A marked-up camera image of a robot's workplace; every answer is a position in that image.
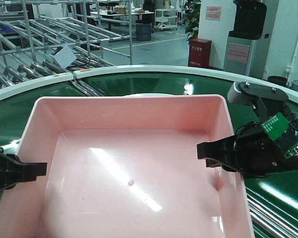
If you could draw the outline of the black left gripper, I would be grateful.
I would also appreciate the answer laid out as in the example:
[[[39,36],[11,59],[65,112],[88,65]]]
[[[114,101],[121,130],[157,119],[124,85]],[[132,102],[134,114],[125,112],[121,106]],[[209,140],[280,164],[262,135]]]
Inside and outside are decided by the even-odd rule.
[[[35,181],[39,176],[47,173],[47,163],[23,163],[17,155],[4,154],[4,149],[0,147],[0,191],[12,189],[16,185],[8,186],[5,181],[5,168],[7,165],[7,177],[11,183]]]

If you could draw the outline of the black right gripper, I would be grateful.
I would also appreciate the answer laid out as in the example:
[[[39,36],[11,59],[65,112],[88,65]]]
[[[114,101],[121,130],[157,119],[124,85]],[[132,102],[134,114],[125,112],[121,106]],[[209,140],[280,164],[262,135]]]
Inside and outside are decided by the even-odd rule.
[[[266,178],[276,173],[298,171],[298,159],[285,159],[259,128],[259,123],[253,121],[239,127],[236,135],[241,137],[239,144],[234,143],[236,136],[197,144],[197,158],[204,159],[207,168],[239,171],[246,178]]]

